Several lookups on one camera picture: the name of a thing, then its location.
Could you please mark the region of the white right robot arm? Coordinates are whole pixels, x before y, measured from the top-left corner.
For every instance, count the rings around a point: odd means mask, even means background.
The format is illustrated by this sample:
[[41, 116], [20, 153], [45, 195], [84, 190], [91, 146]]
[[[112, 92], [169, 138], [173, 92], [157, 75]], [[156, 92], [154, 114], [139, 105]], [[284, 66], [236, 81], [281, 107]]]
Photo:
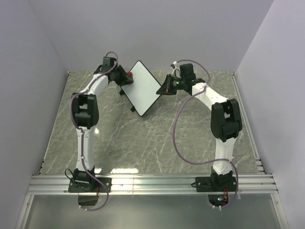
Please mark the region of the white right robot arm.
[[167, 74], [164, 83], [156, 92], [158, 95], [175, 95], [177, 91], [187, 92], [191, 99], [198, 99], [211, 112], [210, 128], [216, 140], [215, 159], [211, 160], [212, 172], [210, 184], [214, 190], [226, 187], [229, 180], [237, 182], [236, 167], [232, 163], [233, 150], [243, 124], [239, 103], [228, 99], [209, 86], [210, 78], [197, 78], [193, 65], [195, 61], [180, 60], [173, 62], [171, 74]]

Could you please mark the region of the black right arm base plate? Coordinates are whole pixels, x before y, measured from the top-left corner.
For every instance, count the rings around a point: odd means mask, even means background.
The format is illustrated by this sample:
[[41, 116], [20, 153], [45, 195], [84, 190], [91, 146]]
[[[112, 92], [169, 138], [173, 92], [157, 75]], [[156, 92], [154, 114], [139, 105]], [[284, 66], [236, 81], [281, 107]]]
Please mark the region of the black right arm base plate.
[[191, 184], [197, 192], [234, 192], [236, 191], [237, 181], [235, 177], [218, 178], [218, 177], [196, 177]]

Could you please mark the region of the red bone-shaped eraser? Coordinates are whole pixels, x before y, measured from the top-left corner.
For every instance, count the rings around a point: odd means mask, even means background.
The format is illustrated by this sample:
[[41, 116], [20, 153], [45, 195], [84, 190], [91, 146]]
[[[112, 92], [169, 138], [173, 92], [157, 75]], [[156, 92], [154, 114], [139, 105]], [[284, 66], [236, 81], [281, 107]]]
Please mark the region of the red bone-shaped eraser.
[[127, 84], [132, 84], [133, 83], [132, 73], [131, 72], [127, 72], [127, 76], [128, 76]]

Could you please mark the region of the small white whiteboard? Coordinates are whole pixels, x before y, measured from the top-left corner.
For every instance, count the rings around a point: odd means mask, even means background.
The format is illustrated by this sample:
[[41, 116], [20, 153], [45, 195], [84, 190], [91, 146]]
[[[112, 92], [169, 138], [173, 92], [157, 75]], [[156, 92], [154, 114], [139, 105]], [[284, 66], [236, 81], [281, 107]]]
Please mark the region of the small white whiteboard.
[[144, 116], [161, 97], [156, 94], [161, 84], [140, 60], [134, 64], [130, 72], [133, 76], [133, 84], [121, 86], [121, 89], [135, 107], [137, 114]]

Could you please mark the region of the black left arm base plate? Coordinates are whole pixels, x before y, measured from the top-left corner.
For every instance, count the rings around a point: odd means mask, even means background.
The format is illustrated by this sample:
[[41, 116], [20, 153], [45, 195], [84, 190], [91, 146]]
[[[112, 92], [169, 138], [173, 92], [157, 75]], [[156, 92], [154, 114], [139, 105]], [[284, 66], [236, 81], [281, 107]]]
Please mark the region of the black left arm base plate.
[[80, 182], [75, 181], [74, 183], [70, 183], [68, 187], [69, 193], [86, 193], [86, 192], [99, 192], [99, 193], [106, 193], [106, 191], [111, 190], [112, 179], [109, 177], [98, 177], [97, 178], [100, 182], [102, 182], [106, 188], [103, 188], [102, 185], [93, 180], [91, 183], [88, 182]]

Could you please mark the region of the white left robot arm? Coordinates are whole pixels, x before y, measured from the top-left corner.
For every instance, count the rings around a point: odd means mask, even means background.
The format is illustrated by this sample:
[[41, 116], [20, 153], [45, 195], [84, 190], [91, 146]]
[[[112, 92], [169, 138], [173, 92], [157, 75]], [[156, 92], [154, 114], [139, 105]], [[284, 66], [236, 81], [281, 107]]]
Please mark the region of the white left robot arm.
[[92, 156], [94, 129], [99, 121], [97, 97], [110, 82], [125, 86], [132, 84], [133, 78], [132, 73], [118, 64], [118, 57], [107, 54], [88, 85], [71, 96], [70, 116], [78, 137], [78, 159], [73, 179], [86, 192], [93, 191], [97, 182]]

